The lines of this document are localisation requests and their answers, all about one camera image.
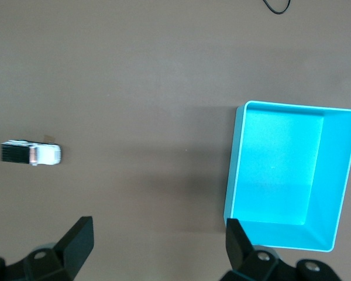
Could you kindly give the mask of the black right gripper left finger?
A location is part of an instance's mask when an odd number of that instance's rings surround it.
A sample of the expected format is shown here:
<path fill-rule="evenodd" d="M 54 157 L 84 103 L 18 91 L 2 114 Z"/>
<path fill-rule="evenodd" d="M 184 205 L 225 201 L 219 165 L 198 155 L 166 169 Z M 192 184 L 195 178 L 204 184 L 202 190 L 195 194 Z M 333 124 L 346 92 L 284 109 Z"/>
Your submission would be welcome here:
<path fill-rule="evenodd" d="M 0 257 L 0 280 L 74 280 L 93 247 L 93 218 L 81 217 L 58 242 L 38 246 L 16 263 Z"/>

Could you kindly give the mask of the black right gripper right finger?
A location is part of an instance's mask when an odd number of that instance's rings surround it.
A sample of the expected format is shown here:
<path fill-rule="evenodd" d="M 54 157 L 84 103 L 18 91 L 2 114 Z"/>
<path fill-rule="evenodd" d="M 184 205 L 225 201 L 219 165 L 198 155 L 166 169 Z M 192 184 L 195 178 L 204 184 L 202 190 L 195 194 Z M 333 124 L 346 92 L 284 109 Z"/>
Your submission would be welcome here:
<path fill-rule="evenodd" d="M 321 261 L 301 259 L 293 267 L 275 250 L 253 246 L 237 219 L 226 221 L 225 246 L 232 269 L 222 280 L 340 280 L 336 272 Z"/>

